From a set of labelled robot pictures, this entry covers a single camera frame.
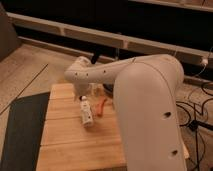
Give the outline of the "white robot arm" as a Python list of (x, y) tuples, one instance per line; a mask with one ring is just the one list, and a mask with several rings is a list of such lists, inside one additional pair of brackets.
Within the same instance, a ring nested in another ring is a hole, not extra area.
[(83, 95), (89, 83), (112, 84), (128, 171), (187, 171), (177, 116), (181, 63), (168, 54), (91, 65), (79, 57), (65, 78)]

